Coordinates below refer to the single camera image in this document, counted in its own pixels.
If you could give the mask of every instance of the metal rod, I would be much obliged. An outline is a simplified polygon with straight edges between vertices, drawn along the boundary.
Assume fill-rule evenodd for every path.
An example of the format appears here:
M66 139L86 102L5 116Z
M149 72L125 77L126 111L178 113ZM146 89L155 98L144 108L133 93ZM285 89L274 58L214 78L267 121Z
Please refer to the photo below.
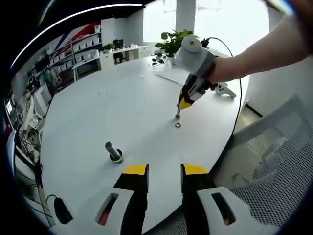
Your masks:
M121 159L121 155L119 152L113 147L111 142L107 142L106 145L106 150L111 154L111 156L114 158L115 161Z
M179 108L178 105L177 105L177 113L176 113L176 115L175 115L175 118L176 118L176 119L180 119L180 108Z

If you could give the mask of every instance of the potted plant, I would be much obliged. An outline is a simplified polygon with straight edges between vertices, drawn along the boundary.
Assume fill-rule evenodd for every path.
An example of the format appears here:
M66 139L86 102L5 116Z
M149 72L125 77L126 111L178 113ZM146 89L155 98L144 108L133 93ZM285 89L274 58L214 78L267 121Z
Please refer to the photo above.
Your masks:
M164 42L155 44L155 47L160 48L161 52L155 54L156 58L152 59L152 65L156 65L157 63L164 64L164 59L173 58L181 47L182 40L189 35L193 35L193 31L186 29L182 32L176 32L175 30L173 30L173 32L174 33L164 32L161 34L161 38Z
M112 52L114 48L115 46L113 43L108 43L104 45L103 47L101 47L100 51L102 51L103 53L109 53L109 52Z

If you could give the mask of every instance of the white controller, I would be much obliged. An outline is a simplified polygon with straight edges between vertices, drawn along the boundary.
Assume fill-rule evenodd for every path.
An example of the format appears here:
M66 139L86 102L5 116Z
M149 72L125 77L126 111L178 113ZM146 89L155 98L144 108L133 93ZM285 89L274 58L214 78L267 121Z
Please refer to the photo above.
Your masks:
M232 98L236 98L236 94L228 87L228 84L225 82L220 82L218 87L215 88L215 92L218 95L227 94Z

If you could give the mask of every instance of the yellow drill tip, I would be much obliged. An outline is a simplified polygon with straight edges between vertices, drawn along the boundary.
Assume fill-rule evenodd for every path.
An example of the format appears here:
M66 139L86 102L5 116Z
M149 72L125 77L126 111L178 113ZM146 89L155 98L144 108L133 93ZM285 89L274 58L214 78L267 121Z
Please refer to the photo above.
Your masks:
M182 109L186 109L189 108L191 106L190 103L185 102L185 99L183 98L179 104L179 108Z

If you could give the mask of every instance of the hand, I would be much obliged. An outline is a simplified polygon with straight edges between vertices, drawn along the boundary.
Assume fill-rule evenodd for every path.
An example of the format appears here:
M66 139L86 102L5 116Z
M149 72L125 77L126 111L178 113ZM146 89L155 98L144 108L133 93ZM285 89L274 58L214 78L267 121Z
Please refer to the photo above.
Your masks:
M212 83L211 89L213 90L217 87L218 82L228 82L235 78L239 78L237 76L237 72L240 70L237 66L237 58L236 57L216 57L215 58L215 67L207 77L207 80Z

